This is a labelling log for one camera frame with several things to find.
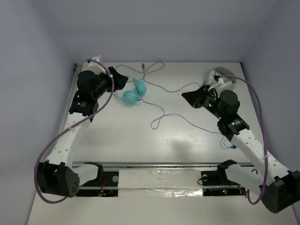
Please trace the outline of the teal white cat-ear headphones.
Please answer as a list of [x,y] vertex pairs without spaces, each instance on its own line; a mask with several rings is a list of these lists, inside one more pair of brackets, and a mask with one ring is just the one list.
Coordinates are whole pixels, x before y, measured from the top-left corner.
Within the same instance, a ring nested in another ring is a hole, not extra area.
[[135,88],[125,91],[122,95],[118,91],[115,91],[114,95],[127,105],[135,105],[146,94],[147,87],[145,82],[136,78],[129,78],[128,81],[134,83]]

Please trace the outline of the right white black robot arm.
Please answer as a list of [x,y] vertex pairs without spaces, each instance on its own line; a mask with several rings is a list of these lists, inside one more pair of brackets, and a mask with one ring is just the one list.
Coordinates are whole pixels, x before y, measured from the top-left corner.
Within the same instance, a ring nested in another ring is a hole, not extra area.
[[217,166],[221,184],[236,183],[258,196],[257,201],[272,213],[278,213],[300,200],[300,172],[292,172],[275,159],[258,141],[249,125],[238,115],[240,102],[235,92],[224,90],[219,96],[209,85],[182,93],[195,109],[205,108],[218,119],[217,127],[227,140],[250,160],[257,174],[227,160]]

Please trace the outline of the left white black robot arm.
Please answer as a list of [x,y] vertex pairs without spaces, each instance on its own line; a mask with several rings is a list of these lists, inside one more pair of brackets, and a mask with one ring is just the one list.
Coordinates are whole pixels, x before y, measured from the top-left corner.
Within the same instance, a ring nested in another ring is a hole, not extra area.
[[34,183],[37,194],[46,203],[57,204],[61,200],[50,201],[44,194],[61,196],[63,200],[74,197],[80,187],[86,183],[99,185],[104,181],[102,164],[85,162],[82,166],[73,168],[74,148],[87,127],[92,123],[94,116],[103,106],[98,105],[98,99],[106,92],[111,95],[125,87],[128,77],[119,74],[113,67],[97,74],[92,70],[83,70],[77,77],[77,91],[73,97],[67,123],[64,130],[48,145],[53,150],[45,161],[39,155],[34,167]]

